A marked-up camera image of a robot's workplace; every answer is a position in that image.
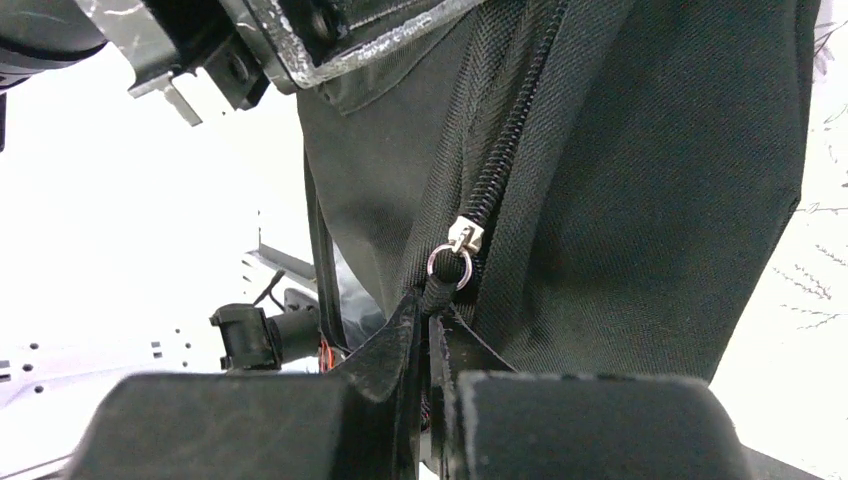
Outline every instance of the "cable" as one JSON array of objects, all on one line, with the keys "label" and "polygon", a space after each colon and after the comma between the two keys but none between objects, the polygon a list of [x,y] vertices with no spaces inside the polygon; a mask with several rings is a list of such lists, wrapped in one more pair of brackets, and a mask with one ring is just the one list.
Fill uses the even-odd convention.
[{"label": "cable", "polygon": [[261,302],[262,300],[265,300],[265,297],[270,297],[271,301],[274,302],[274,304],[277,305],[280,308],[280,310],[285,312],[286,308],[283,306],[282,303],[280,303],[276,298],[274,298],[274,294],[272,293],[272,291],[274,290],[274,287],[276,287],[277,284],[280,283],[280,280],[282,280],[283,277],[285,277],[285,276],[286,276],[285,270],[283,270],[283,269],[277,270],[276,273],[274,273],[274,276],[271,277],[271,281],[268,282],[268,286],[265,287],[265,289],[262,290],[262,293],[260,293],[259,296],[256,297],[256,300],[253,301],[253,306],[258,305],[259,302]]}]

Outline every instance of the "bolt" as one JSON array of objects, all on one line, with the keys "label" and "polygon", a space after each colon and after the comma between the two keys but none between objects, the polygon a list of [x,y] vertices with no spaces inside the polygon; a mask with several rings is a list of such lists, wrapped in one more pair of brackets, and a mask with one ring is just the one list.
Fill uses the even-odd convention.
[{"label": "bolt", "polygon": [[336,22],[327,8],[319,8],[312,14],[312,29],[321,42],[332,45],[336,41]]},{"label": "bolt", "polygon": [[230,75],[240,84],[244,85],[250,80],[250,73],[247,71],[247,65],[244,60],[239,58],[235,53],[230,53],[227,61],[227,67],[230,70]]}]

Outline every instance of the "white surface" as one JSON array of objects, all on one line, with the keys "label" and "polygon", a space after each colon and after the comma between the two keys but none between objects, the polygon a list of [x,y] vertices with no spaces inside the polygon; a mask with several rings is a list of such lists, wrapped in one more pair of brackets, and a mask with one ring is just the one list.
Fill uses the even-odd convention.
[{"label": "white surface", "polygon": [[[848,12],[825,7],[823,16]],[[818,62],[809,213],[790,224],[713,384],[743,441],[834,480],[848,476],[845,31]],[[170,368],[186,368],[184,359],[188,369],[217,368],[220,340],[207,318],[243,298],[239,258],[255,247],[258,208],[272,219],[263,221],[270,244],[310,258],[291,98],[271,94],[247,114],[189,129],[164,100],[131,100],[131,82],[109,49],[10,96],[0,156],[0,360],[14,360],[15,397],[25,400],[0,411],[0,478],[68,453],[123,374],[80,388],[57,378],[84,371],[84,358],[148,368],[145,345],[161,341]],[[116,349],[120,340],[131,348]],[[34,341],[41,348],[29,351]],[[36,369],[24,375],[23,362]],[[36,395],[36,384],[47,388]],[[9,396],[0,390],[0,403]]]}]

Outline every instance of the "zipper pull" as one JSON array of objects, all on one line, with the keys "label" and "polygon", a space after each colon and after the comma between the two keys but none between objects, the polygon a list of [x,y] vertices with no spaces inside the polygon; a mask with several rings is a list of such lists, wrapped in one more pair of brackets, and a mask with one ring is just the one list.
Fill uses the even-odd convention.
[{"label": "zipper pull", "polygon": [[474,276],[474,263],[471,257],[480,252],[483,247],[483,234],[485,230],[480,225],[460,215],[448,230],[448,243],[439,245],[427,258],[427,276],[434,276],[436,256],[439,253],[450,250],[462,256],[465,261],[465,272],[456,285],[456,290],[462,290]]}]

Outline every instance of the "black fabric bag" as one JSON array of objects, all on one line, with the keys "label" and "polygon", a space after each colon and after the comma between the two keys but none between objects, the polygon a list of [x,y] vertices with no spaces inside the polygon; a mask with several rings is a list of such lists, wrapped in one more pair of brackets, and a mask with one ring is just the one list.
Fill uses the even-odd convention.
[{"label": "black fabric bag", "polygon": [[299,94],[323,218],[385,314],[423,286],[557,9],[454,302],[522,370],[709,380],[799,200],[817,1],[489,0]]}]

